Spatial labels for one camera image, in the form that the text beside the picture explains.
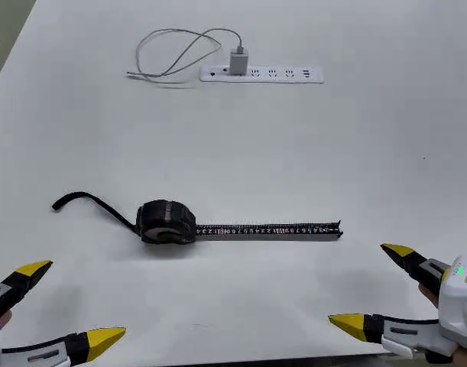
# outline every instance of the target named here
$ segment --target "human hand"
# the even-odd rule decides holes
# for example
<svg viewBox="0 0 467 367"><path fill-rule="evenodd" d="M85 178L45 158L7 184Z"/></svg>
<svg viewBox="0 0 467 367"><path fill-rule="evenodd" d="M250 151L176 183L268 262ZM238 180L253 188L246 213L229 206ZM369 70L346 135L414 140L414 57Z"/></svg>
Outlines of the human hand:
<svg viewBox="0 0 467 367"><path fill-rule="evenodd" d="M420 289L420 292L422 292L422 294L427 297L435 307L439 306L439 298L437 298L435 294L425 288L422 284L418 286L418 289ZM458 367L467 367L467 349L462 347L456 349L452 355L452 363Z"/></svg>
<svg viewBox="0 0 467 367"><path fill-rule="evenodd" d="M9 310L0 317L0 328L2 329L11 319L12 312Z"/></svg>

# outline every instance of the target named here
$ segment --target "electrical outlet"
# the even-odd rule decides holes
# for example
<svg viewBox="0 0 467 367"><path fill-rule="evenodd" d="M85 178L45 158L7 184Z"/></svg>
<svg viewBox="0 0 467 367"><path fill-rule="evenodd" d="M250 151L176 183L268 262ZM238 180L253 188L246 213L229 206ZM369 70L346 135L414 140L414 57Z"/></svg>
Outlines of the electrical outlet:
<svg viewBox="0 0 467 367"><path fill-rule="evenodd" d="M319 67L248 67L245 75L228 75L228 65L200 68L203 82L227 83L324 83Z"/></svg>

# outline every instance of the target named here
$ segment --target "white table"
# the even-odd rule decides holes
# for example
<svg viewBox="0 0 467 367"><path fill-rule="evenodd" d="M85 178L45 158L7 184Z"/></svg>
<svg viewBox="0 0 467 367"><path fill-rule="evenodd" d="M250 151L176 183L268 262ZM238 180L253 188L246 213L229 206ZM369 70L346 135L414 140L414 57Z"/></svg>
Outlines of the white table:
<svg viewBox="0 0 467 367"><path fill-rule="evenodd" d="M127 80L136 43L167 26L234 28L252 63L318 64L326 84ZM235 44L218 37L210 63ZM168 198L198 222L341 219L345 234L148 248L85 200L52 213L72 190L132 220ZM467 1L37 0L0 75L0 280L55 264L6 346L124 325L92 366L380 352L326 316L436 316L381 242L467 251Z"/></svg>

